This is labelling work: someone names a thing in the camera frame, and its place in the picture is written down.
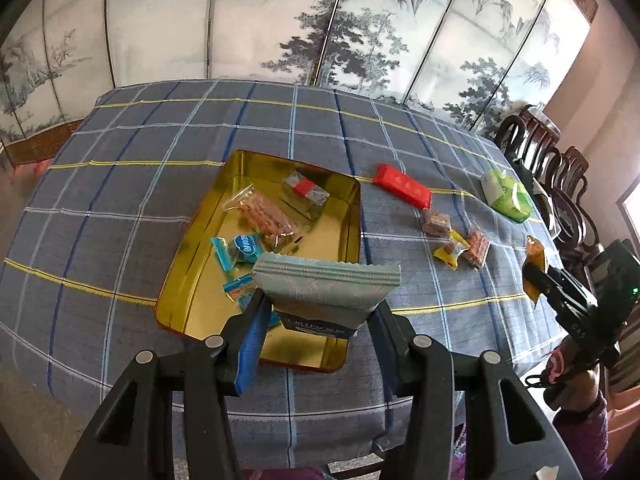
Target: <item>person's arm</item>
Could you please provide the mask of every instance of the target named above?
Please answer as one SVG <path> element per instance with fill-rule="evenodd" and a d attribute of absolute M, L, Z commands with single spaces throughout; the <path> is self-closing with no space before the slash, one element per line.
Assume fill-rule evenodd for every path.
<path fill-rule="evenodd" d="M 560 349 L 569 369 L 577 346 L 565 338 Z M 609 468 L 607 401 L 598 389 L 598 377 L 596 367 L 567 381 L 573 394 L 562 403 L 553 422 L 584 480 L 599 480 Z"/>

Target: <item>green tissue pack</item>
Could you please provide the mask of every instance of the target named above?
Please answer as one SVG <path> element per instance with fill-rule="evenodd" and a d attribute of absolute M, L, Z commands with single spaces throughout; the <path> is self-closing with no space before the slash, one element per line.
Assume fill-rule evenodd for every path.
<path fill-rule="evenodd" d="M 516 222 L 522 223 L 531 216 L 533 204 L 522 183 L 507 175 L 504 170 L 489 170 L 480 179 L 486 202 Z"/>

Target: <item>tablecloth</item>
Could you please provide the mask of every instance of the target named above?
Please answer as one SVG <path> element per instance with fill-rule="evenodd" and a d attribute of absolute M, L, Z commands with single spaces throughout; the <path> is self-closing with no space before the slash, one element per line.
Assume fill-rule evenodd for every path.
<path fill-rule="evenodd" d="M 546 301 L 534 309 L 522 293 L 525 234 L 560 264 L 539 215 L 517 224 L 483 201 L 485 171 L 514 176 L 492 143 L 342 92 L 185 80 L 100 97 L 42 177 L 2 266 L 2 362 L 88 419 L 140 349 L 183 350 L 184 338 L 156 323 L 154 301 L 200 200 L 238 149 L 361 181 L 360 261 L 401 262 L 402 285 L 388 302 L 418 333 L 457 352 L 496 349 L 519 372 L 561 336 Z M 433 208 L 454 229 L 466 234 L 477 224 L 491 238 L 482 270 L 453 272 L 434 260 L 438 242 L 421 233 L 418 210 L 371 183 L 380 162 L 429 186 Z M 182 404 L 174 400 L 180 454 Z M 243 466 L 288 467 L 401 442 L 410 405 L 385 389 L 364 326 L 341 370 L 261 365 L 254 386 L 228 399 L 228 412 Z"/>

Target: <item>gray tablecloth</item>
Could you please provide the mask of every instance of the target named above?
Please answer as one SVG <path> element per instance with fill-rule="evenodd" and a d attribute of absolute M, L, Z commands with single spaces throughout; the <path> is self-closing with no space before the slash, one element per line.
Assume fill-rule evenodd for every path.
<path fill-rule="evenodd" d="M 479 177 L 513 174 L 499 150 L 435 118 L 325 89 L 252 81 L 173 81 L 118 88 L 69 139 L 39 183 L 0 278 L 0 356 L 91 417 L 140 349 L 181 351 L 153 304 L 191 216 L 233 150 L 288 156 L 362 182 L 361 263 L 402 263 L 388 298 L 419 333 L 449 349 L 491 348 L 517 371 L 561 336 L 545 301 L 522 293 L 525 234 L 549 248 L 535 214 L 517 224 L 483 201 Z M 492 240 L 480 272 L 434 261 L 418 211 L 370 183 L 386 162 L 433 189 L 461 233 Z M 260 366 L 228 410 L 244 466 L 351 458 L 402 438 L 410 399 L 385 393 L 366 326 L 330 375 Z M 175 398 L 176 427 L 182 416 Z M 184 452 L 180 435 L 177 453 Z"/>

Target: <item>floor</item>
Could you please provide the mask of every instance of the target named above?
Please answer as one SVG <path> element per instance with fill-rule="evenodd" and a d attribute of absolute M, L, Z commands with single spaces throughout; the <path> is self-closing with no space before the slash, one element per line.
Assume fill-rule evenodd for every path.
<path fill-rule="evenodd" d="M 22 168 L 13 175 L 0 168 L 0 254 L 8 251 L 23 208 L 35 188 L 41 168 Z M 84 429 L 84 423 L 51 397 L 37 391 L 32 384 L 1 363 L 0 356 L 0 422 L 27 464 L 40 480 L 58 480 L 66 460 Z M 534 398 L 543 407 L 542 390 L 534 390 Z M 553 413 L 546 408 L 545 414 Z M 363 466 L 376 460 L 363 457 L 335 463 L 331 470 Z M 186 463 L 176 461 L 176 480 L 188 480 Z M 377 478 L 368 475 L 363 480 Z"/>

